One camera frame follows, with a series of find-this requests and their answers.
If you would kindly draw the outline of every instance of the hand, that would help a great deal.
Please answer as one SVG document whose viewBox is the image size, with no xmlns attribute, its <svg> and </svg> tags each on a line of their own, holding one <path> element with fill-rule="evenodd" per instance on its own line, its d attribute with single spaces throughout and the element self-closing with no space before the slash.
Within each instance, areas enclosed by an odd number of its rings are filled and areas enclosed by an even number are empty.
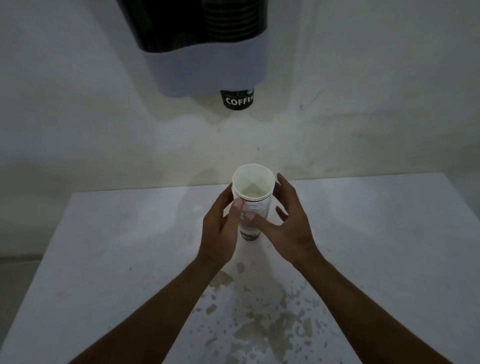
<svg viewBox="0 0 480 364">
<path fill-rule="evenodd" d="M 279 206 L 276 207 L 283 224 L 274 225 L 253 212 L 245 213 L 245 218 L 264 233 L 280 255 L 294 266 L 314 256 L 322 257 L 313 240 L 312 230 L 297 191 L 280 173 L 277 178 L 280 183 L 275 183 L 273 195 L 288 213 Z"/>
<path fill-rule="evenodd" d="M 230 184 L 216 199 L 204 218 L 202 242 L 199 257 L 207 257 L 222 266 L 228 262 L 237 246 L 238 226 L 243 207 L 243 200 L 236 198 L 228 215 L 223 210 L 233 201 Z"/>
</svg>

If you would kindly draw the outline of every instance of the forearm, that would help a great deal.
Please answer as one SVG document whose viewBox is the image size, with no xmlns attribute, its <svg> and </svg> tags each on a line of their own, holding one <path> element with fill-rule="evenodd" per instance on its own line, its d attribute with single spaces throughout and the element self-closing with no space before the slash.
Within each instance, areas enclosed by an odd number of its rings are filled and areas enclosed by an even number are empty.
<svg viewBox="0 0 480 364">
<path fill-rule="evenodd" d="M 196 258 L 172 282 L 72 363 L 162 362 L 220 268 L 208 258 Z"/>
<path fill-rule="evenodd" d="M 448 363 L 321 255 L 297 269 L 325 302 L 363 363 Z"/>
</svg>

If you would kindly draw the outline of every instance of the tabletop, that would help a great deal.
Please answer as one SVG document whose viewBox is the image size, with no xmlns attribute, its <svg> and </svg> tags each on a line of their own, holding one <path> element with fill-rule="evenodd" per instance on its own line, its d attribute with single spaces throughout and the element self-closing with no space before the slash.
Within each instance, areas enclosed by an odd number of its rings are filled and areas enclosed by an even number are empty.
<svg viewBox="0 0 480 364">
<path fill-rule="evenodd" d="M 453 362 L 480 357 L 480 222 L 441 173 L 293 181 L 324 256 Z M 224 185 L 74 193 L 0 351 L 67 363 L 195 257 Z M 274 212 L 269 219 L 280 223 Z M 262 235 L 241 237 L 165 363 L 360 363 Z"/>
</svg>

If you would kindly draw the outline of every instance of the floor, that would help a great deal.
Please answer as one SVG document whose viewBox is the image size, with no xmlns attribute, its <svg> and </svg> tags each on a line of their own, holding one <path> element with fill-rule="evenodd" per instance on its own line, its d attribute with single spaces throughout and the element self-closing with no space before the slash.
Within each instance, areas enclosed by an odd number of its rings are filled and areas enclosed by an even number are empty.
<svg viewBox="0 0 480 364">
<path fill-rule="evenodd" d="M 480 171 L 446 173 L 467 205 L 480 218 Z M 0 260 L 0 344 L 3 343 L 40 261 Z"/>
</svg>

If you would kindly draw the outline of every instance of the stack of paper cups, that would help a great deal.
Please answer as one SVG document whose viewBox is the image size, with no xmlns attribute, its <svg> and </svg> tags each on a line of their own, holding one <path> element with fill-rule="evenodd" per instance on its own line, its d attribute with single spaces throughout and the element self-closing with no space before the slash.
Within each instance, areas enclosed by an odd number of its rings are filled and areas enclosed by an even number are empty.
<svg viewBox="0 0 480 364">
<path fill-rule="evenodd" d="M 275 187 L 275 175 L 267 167 L 246 164 L 235 171 L 232 182 L 234 198 L 240 197 L 244 201 L 240 233 L 245 240 L 253 241 L 258 238 L 260 231 L 245 220 L 244 214 L 253 211 L 267 217 Z"/>
</svg>

